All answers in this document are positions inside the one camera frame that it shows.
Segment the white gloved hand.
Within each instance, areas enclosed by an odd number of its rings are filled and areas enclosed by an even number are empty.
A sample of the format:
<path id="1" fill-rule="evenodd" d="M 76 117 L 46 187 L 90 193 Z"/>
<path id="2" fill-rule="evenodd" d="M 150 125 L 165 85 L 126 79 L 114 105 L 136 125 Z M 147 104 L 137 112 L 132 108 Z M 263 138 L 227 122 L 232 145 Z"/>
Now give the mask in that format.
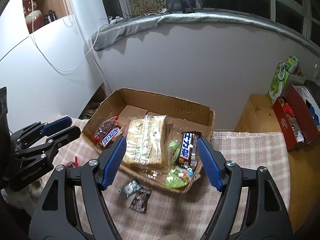
<path id="1" fill-rule="evenodd" d="M 36 204 L 43 191 L 42 179 L 32 182 L 20 191 L 13 191 L 10 187 L 1 189 L 1 195 L 5 202 L 19 209 Z"/>

